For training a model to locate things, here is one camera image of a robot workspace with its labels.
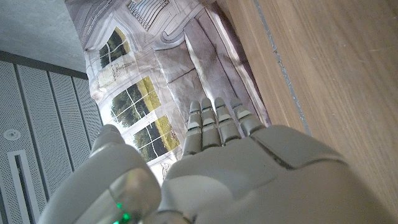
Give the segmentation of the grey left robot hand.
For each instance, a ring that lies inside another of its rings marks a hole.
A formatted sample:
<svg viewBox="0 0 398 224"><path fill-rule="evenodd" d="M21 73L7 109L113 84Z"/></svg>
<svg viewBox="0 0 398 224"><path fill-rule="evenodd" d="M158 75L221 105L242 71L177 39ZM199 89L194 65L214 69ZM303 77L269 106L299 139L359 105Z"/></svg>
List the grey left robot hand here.
<svg viewBox="0 0 398 224"><path fill-rule="evenodd" d="M190 105L182 158L159 182L117 127L56 191L40 223L396 223L334 149L264 126L238 98Z"/></svg>

